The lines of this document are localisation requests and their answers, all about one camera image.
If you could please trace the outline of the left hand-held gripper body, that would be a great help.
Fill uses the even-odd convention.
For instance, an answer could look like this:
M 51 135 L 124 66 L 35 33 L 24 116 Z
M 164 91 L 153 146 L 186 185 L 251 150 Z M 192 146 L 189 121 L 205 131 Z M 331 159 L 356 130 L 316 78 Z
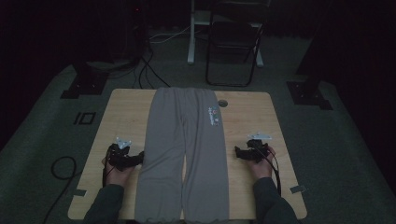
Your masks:
M 135 160 L 133 157 L 129 156 L 131 144 L 131 141 L 122 140 L 117 137 L 116 142 L 107 150 L 107 161 L 109 164 L 117 168 L 119 171 L 123 171 L 125 168 L 134 167 Z

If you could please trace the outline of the black folding chair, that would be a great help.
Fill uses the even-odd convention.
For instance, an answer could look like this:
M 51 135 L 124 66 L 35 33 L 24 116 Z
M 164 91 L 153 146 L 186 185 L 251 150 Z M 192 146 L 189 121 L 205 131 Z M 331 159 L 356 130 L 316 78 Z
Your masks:
M 216 0 L 209 11 L 205 81 L 213 86 L 246 87 L 252 79 L 262 34 L 269 19 L 272 0 Z M 209 77 L 211 49 L 244 50 L 252 63 L 245 83 L 215 82 Z

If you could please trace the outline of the white metal stand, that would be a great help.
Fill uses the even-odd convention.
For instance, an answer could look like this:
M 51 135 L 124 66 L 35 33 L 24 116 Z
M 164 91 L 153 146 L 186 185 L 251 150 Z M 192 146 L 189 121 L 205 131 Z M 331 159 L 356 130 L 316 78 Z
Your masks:
M 208 34 L 209 11 L 210 11 L 210 7 L 212 6 L 212 4 L 215 1 L 216 0 L 214 0 L 210 4 L 209 8 L 206 10 L 196 10 L 195 9 L 195 0 L 191 0 L 190 43 L 189 43 L 188 59 L 187 59 L 188 64 L 194 64 L 194 59 L 195 59 L 195 26 L 196 25 L 205 26 L 207 28 L 207 34 Z M 256 61 L 256 64 L 259 67 L 263 67 L 262 58 L 260 56 L 260 50 L 259 50 L 258 59 Z

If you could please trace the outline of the person's right hand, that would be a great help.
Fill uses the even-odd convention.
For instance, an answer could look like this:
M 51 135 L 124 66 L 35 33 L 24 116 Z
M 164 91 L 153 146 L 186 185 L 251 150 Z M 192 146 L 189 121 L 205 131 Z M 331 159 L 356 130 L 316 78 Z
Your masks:
M 268 156 L 260 162 L 248 161 L 247 166 L 249 167 L 253 177 L 255 179 L 261 179 L 265 177 L 271 177 L 273 173 L 273 159 L 275 157 L 275 151 L 268 147 Z

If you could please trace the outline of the grey pants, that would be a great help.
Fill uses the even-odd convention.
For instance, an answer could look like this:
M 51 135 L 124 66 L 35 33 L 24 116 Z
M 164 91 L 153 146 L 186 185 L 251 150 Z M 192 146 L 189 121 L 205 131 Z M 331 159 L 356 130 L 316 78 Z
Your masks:
M 212 90 L 156 90 L 137 181 L 135 220 L 214 224 L 229 219 L 226 146 Z

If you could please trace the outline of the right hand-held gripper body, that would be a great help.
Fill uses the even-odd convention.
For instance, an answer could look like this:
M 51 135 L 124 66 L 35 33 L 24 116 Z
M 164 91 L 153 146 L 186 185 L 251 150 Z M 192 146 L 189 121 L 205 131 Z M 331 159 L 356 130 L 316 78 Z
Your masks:
M 270 154 L 268 144 L 263 143 L 263 140 L 271 140 L 272 137 L 264 133 L 253 133 L 247 136 L 247 147 L 252 151 L 253 159 L 255 162 L 259 162 L 266 159 Z

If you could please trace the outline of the person's left hand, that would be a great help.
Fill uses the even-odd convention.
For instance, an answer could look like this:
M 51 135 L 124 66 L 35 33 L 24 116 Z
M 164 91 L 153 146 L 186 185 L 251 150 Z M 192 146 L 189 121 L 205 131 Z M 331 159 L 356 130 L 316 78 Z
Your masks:
M 102 159 L 102 164 L 104 165 L 103 186 L 119 185 L 125 187 L 134 171 L 134 167 L 125 168 L 123 171 L 120 171 L 110 165 L 105 159 Z

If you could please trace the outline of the black stand with base plate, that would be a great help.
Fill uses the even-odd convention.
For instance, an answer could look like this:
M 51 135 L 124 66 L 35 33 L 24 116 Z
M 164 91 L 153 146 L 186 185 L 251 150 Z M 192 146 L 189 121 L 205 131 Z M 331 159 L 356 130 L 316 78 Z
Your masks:
M 77 99 L 80 95 L 101 95 L 106 85 L 109 73 L 97 71 L 87 63 L 73 63 L 77 75 L 62 99 Z
M 332 110 L 329 100 L 326 100 L 319 90 L 319 83 L 323 79 L 324 54 L 320 44 L 324 34 L 321 28 L 315 31 L 314 38 L 303 57 L 297 71 L 307 75 L 305 81 L 288 81 L 287 86 L 293 102 L 296 105 L 317 105 L 322 110 Z

